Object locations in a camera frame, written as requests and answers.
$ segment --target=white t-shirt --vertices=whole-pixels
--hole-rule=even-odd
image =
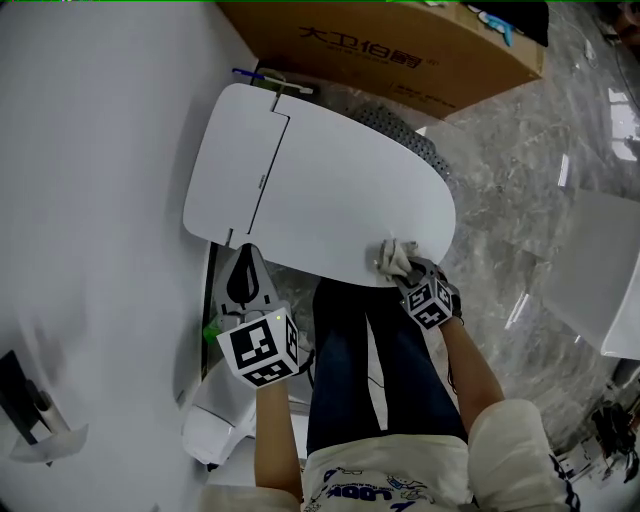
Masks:
[[[525,400],[483,411],[468,447],[451,436],[389,435],[318,450],[302,484],[302,506],[284,491],[207,487],[201,511],[450,512],[474,496],[482,510],[580,509],[540,413]]]

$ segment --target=white toilet lid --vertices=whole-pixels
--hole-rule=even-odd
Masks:
[[[429,164],[384,135],[305,101],[281,96],[273,111],[265,111],[274,100],[269,91],[240,84],[223,91],[187,195],[190,232],[232,248],[250,242],[268,261],[363,286],[389,286],[373,269],[386,238],[415,240],[424,257],[442,260],[455,208]],[[248,102],[251,111],[236,108]],[[256,133],[260,143],[253,151]],[[263,164],[269,148],[274,158]],[[240,160],[247,163],[229,168],[221,151],[236,160],[243,151]]]

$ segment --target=cardboard box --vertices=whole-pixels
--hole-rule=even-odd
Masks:
[[[221,3],[261,64],[385,96],[438,118],[542,75],[544,49],[508,47],[450,3]]]

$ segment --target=white panel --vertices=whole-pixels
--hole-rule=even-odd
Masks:
[[[572,224],[544,305],[603,354],[640,359],[640,203],[580,191]]]
[[[0,457],[0,499],[194,511],[206,470],[177,399],[199,378],[207,244],[182,212],[215,100],[256,59],[197,3],[7,4],[0,47],[0,354],[89,423],[51,468]]]
[[[237,426],[255,398],[252,389],[238,385],[231,368],[222,359],[209,370],[192,403]]]
[[[184,207],[194,235],[224,245],[229,229],[248,233],[287,118],[271,112],[276,94],[227,87],[205,133]]]
[[[193,406],[182,427],[182,445],[188,454],[202,464],[218,462],[233,429],[228,421]]]
[[[290,117],[250,236],[266,260],[364,286],[391,286],[372,271],[381,242],[418,241],[438,263],[455,227],[451,193],[435,170],[351,119],[283,96]]]

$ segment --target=person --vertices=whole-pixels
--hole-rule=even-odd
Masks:
[[[304,472],[286,381],[258,389],[256,488],[238,491],[229,508],[579,510],[540,413],[528,401],[505,399],[461,319],[439,327],[458,412],[400,300],[397,288],[321,281],[313,301],[317,359]],[[368,389],[367,319],[384,376],[386,431]]]

